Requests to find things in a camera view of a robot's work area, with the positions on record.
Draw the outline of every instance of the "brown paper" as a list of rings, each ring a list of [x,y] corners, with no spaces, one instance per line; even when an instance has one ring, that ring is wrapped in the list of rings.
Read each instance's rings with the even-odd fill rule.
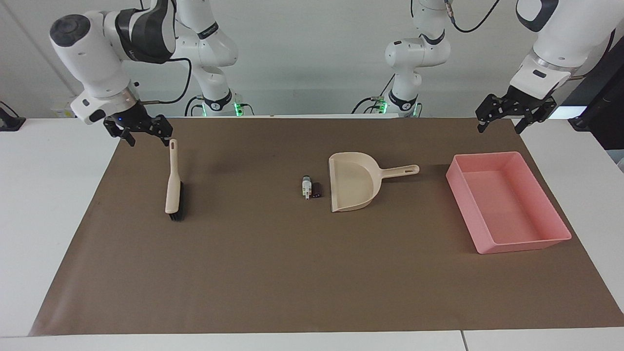
[[[164,213],[168,151],[121,142],[31,335],[609,327],[624,316],[575,235],[480,255],[445,178],[455,154],[519,151],[509,121],[174,119],[186,219]],[[421,173],[331,213],[328,158]],[[301,178],[324,197],[304,200]]]

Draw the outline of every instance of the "dustpan handle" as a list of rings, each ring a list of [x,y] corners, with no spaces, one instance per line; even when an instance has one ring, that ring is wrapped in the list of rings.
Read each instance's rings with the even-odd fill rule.
[[[418,174],[418,172],[420,171],[421,171],[421,168],[413,164],[411,166],[382,169],[381,177],[385,179],[385,178],[394,178],[394,177],[402,177],[402,176],[413,176],[414,174]]]

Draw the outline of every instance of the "small battery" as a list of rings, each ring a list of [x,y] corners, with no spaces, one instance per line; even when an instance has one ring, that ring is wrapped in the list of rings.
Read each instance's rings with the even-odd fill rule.
[[[323,196],[323,186],[321,183],[312,183],[312,198],[318,199]]]

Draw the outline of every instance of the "brush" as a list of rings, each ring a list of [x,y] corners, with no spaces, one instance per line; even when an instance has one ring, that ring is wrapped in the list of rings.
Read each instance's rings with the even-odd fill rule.
[[[171,173],[167,184],[167,201],[165,203],[165,213],[175,222],[182,221],[184,205],[184,183],[180,180],[178,172],[178,140],[169,140],[169,159],[171,163]]]

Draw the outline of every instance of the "brush handle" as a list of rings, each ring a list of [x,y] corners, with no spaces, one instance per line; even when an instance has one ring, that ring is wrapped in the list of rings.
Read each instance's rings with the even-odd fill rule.
[[[169,163],[171,171],[167,183],[165,213],[174,214],[180,208],[180,173],[178,172],[178,140],[169,140]]]

